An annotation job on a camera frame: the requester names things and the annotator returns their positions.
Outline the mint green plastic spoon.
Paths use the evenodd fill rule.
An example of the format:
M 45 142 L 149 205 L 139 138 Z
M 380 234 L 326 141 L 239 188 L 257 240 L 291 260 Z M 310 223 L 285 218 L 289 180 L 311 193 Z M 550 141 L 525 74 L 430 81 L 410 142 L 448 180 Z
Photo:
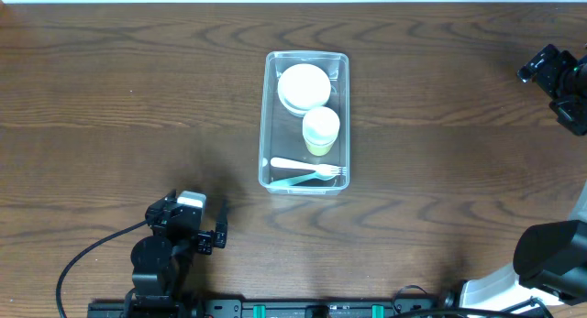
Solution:
M 319 180 L 319 181 L 329 181 L 337 177 L 337 174 L 322 174 L 317 171 L 308 173 L 305 175 L 295 176 L 291 178 L 281 179 L 277 181 L 272 181 L 269 186 L 270 187 L 289 187 L 294 186 L 299 183 L 310 181 L 310 180 Z

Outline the white plastic fork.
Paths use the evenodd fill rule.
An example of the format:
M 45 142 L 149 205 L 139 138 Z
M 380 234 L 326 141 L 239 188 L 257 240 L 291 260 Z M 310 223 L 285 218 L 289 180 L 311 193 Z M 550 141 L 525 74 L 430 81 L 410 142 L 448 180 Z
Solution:
M 273 157 L 270 164 L 274 168 L 289 169 L 289 170 L 312 170 L 323 175 L 346 175 L 348 169 L 346 167 L 339 167 L 330 164 L 312 164 L 293 159 L 285 159 Z

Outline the yellow plastic cup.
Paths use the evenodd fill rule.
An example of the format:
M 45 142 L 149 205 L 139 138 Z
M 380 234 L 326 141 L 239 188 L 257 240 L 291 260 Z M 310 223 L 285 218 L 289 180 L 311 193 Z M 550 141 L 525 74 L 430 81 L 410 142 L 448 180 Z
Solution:
M 322 157 L 325 156 L 334 146 L 336 140 L 331 140 L 326 144 L 316 144 L 315 142 L 312 142 L 310 140 L 305 140 L 305 145 L 306 148 L 308 149 L 308 151 L 314 155 L 314 156 L 318 156 L 318 157 Z

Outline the grey plastic bowl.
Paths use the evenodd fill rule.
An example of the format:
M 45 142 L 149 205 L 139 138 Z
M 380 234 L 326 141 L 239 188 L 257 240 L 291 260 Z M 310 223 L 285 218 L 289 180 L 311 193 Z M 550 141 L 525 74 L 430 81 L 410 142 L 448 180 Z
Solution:
M 284 108 L 292 115 L 296 117 L 304 117 L 307 113 L 307 110 L 298 109 L 292 105 L 290 105 L 287 101 L 282 101 L 282 105 Z

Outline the white plastic cup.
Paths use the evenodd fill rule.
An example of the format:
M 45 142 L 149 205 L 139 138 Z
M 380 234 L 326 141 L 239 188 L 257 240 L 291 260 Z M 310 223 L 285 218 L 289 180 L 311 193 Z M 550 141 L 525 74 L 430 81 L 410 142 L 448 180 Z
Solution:
M 320 106 L 305 114 L 302 128 L 303 137 L 307 142 L 324 146 L 337 139 L 340 119 L 334 110 Z

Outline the white plastic bowl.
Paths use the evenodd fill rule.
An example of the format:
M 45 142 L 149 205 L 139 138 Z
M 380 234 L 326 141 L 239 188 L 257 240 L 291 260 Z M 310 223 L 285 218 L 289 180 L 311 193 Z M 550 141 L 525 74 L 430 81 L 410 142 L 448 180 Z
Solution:
M 301 63 L 285 70 L 277 85 L 280 101 L 307 110 L 323 106 L 330 97 L 331 85 L 328 75 L 319 67 Z

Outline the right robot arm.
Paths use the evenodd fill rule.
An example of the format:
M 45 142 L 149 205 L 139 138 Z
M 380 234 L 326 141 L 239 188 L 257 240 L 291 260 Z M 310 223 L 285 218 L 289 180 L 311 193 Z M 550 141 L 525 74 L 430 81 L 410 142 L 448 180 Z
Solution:
M 549 108 L 573 135 L 586 135 L 586 59 L 568 51 L 539 52 L 517 74 L 536 81 L 551 98 Z M 539 305 L 586 301 L 586 191 L 568 219 L 529 227 L 513 262 L 446 296 L 446 307 L 507 313 L 537 313 Z

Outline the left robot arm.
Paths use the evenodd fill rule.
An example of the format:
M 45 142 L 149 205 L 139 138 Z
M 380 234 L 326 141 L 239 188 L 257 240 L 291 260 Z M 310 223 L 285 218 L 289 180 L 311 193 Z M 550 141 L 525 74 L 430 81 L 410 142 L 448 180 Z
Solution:
M 210 255 L 227 244 L 227 201 L 223 201 L 213 230 L 200 228 L 206 196 L 171 191 L 150 205 L 145 222 L 152 235 L 132 249 L 135 309 L 185 307 L 181 291 L 196 255 Z

